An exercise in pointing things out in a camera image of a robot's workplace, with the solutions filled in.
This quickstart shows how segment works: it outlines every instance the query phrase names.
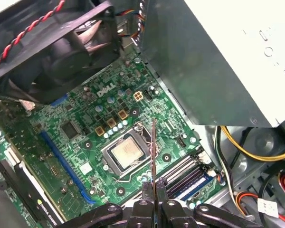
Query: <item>motherboard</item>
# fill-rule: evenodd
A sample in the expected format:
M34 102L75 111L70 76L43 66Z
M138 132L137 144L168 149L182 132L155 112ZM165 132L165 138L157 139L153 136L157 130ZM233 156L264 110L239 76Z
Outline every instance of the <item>motherboard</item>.
M24 217L34 215L31 227L138 199L152 180L152 120L156 178L169 197L194 208L221 190L218 170L133 47L51 105L0 100L0 181Z

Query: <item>black wire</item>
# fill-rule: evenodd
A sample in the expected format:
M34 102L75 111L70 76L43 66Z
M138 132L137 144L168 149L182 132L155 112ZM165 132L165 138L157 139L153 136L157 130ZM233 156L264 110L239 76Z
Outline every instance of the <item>black wire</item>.
M232 172L231 172L231 169L227 163L227 160L226 158L224 157L223 155L223 152L222 152L222 149L220 147L220 137L221 137L221 127L218 126L218 133L217 133L217 141L216 141L216 144L217 144L217 150L218 150L218 154L220 156L220 158L222 159L222 162L224 163L224 165L226 166L226 169L227 169L227 172L228 172L228 175L230 177L230 186L231 186L231 189L232 189L232 192L234 192L234 185L233 185L233 176L232 176Z
M249 135L249 133L250 133L250 131L251 131L252 129L253 129L253 127L248 127L248 128L246 128L245 130L242 131L242 136L241 136L241 139L239 140L239 145L240 145L241 147L244 146L244 143L245 143L245 141L246 141L246 139L247 139L247 137L248 137L248 135ZM236 162L238 161L238 158L239 158L241 152L242 152L241 150L237 149L237 153L236 153L236 155L234 156L234 158L232 159L232 162L231 162L231 164L230 164L230 169L233 169L234 165L235 165Z
M271 180L274 176L276 176L279 172L271 173L271 174L263 181L263 184L261 185L261 188L260 188L260 190L259 190L259 192L258 192L258 198L259 198L259 199L263 199L266 186L268 185L268 183L270 182L270 180ZM264 214L261 213L261 212L259 212L258 215L260 216L260 219L261 219L261 222L262 222L263 226L264 226L265 228L268 228L268 225L267 225L267 223L266 223L266 221L265 221Z

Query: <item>green circuit board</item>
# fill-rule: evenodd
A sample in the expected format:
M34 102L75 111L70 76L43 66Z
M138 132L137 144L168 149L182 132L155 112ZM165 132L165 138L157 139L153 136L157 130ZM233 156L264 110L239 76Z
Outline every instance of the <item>green circuit board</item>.
M65 220L107 202L124 203L140 190L143 181L150 180L150 162L141 161L137 168L120 175L107 164L103 153L114 155L120 170L133 165L131 159L146 158L143 146L137 146L134 128L144 129L147 146L152 119L156 119L156 169L160 174L186 154L194 154L200 144L131 47L124 59L72 90L55 106L37 105L28 113L20 103L0 101L0 127ZM40 132L49 135L96 204L84 200ZM114 144L121 140L125 141L122 147ZM135 154L122 154L127 148Z
M5 151L10 148L10 143L6 141L4 133L0 129L0 160L6 159ZM0 173L0 182L4 181L2 174ZM42 228L37 222L34 221L32 216L29 214L21 200L15 194L13 189L8 188L5 190L7 196L10 198L17 211L21 214L21 216L25 219L26 224L30 228Z

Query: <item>cable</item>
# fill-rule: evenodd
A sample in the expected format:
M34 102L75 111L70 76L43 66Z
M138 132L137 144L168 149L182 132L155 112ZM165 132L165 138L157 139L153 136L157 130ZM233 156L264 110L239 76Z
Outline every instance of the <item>cable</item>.
M260 190L259 190L259 192L258 192L258 197L259 197L260 199L263 199L266 186L268 185L268 183L270 182L270 180L271 180L275 175L277 175L278 173L271 173L271 174L268 175L268 177L263 181L263 184L261 185L261 188L260 188ZM259 212L258 214L259 214L259 216L260 216L260 219L261 219L261 222L262 222L263 226L264 226L265 228L267 228L268 226L267 226L267 224L266 224L264 214L261 213L261 212Z
M235 197L234 197L234 191L233 191L233 179L232 179L232 173L227 165L226 159L222 154L222 151L220 149L220 127L217 126L215 129L215 134L214 134L214 149L218 155L219 162L221 163L221 166L224 170L225 176L227 178L227 184L228 184L228 189L229 189L229 194L231 196L231 199L234 203L234 205L237 207Z
M243 192L240 192L240 193L237 195L237 197L236 197L236 203L237 203L238 207L240 208L240 211L242 212L242 214L243 214L244 216L246 216L247 213L244 212L244 210L243 210L243 208L242 208L242 206L241 206L241 201L242 201L243 197L246 197L246 196L251 196L251 197L253 197L253 198L255 198L255 199L258 198L258 196L257 196L256 194L254 194L254 193L252 193L252 192L249 192L249 191L246 191L246 192L243 191ZM285 215L279 215L279 218L280 218L282 221L285 222Z
M259 161L263 161L263 162L276 162L276 161L280 161L285 159L285 153L278 155L278 156L272 156L272 157L265 157L265 156L259 156L259 155L255 155L255 154L251 154L248 151L246 151L245 149L243 149L243 147L241 147L231 136L231 134L229 133L228 129L225 126L222 126L222 131L224 132L224 134L227 136L227 138L232 142L233 145L235 145L239 150L241 150L244 154L246 154L247 156L254 158L256 160Z
M218 127L218 132L217 132L217 153L219 153L219 156L220 158L222 159L222 161L224 162L225 166L226 166L226 169L229 173L229 177L230 177L230 185L231 185L231 188L232 188L232 192L234 192L234 185L233 185L233 176L232 176L232 171L230 169L230 167L228 166L228 162L222 152L222 149L221 149L221 146L220 146L220 143L221 143L221 128Z
M124 16L124 15L127 15L127 14L136 15L137 18L141 20L141 27L134 34L121 34L120 37L124 37L124 38L131 37L131 38L134 38L134 37L138 36L140 33L144 32L144 21L145 21L145 18L142 15L140 15L139 12L137 12L137 11L135 11L133 9L128 9L128 10L116 13L116 16L119 17L119 16Z
M2 60L6 59L8 56L8 53L10 52L10 50L13 48L13 46L17 45L20 40L22 38L25 37L26 34L28 34L30 31L33 30L34 27L36 27L38 24L40 24L41 22L46 21L48 18L52 17L54 14L56 14L57 12L59 12L63 5L65 3L65 0L60 0L59 4L50 12L48 12L46 15L40 17L38 20L33 21L33 23L31 23L30 26L26 27L24 31L20 32L17 37L15 39L13 39L11 41L10 44L8 44L5 48L4 51L1 53L0 55L0 63L2 62Z
M242 136L241 136L241 138L239 140L239 145L241 147L244 146L244 143L245 143L245 141L246 141L246 139L247 139L247 137L248 137L248 135L249 135L249 133L251 132L252 129L253 129L253 127L248 127L248 128L246 128L245 130L242 131ZM232 162L230 163L230 169L233 169L233 167L236 164L236 162L238 161L238 158L239 158L240 155L241 155L241 150L239 150L237 148L237 153L234 156L234 158L232 159Z

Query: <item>red wire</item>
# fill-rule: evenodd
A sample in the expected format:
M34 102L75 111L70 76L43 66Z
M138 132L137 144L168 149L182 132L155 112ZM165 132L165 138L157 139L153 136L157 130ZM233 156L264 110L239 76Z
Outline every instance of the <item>red wire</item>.
M57 7L55 7L55 8L56 8L55 11L54 11L54 10L51 10L50 12L48 12L48 13L43 17L43 19L41 20L41 22L46 21L49 17L51 17L51 16L54 14L54 12L60 11L61 8L63 7L64 3L65 3L65 0L60 0L60 2L59 2L59 4L57 5ZM32 31L33 28L38 24L38 22L39 22L39 20L35 20L33 23L31 23L31 25L28 27L28 32ZM22 32L20 32L20 33L17 35L16 41L15 41L14 45L16 45L16 44L18 44L18 43L20 42L20 40L23 38L24 34L25 34L25 31L22 31ZM0 58L0 63L1 63L1 60L2 60L2 59L5 59L5 58L7 57L10 48L11 48L11 44L7 45L7 46L4 48L4 51L3 51L3 53L2 53L2 58Z
M241 202L242 198L245 196L252 196L252 197L258 198L258 196L254 193L244 193L243 195L241 195L238 198L238 201ZM279 218L285 222L285 216L284 215L279 215Z
M279 215L279 219L281 219L285 222L285 216L284 215Z

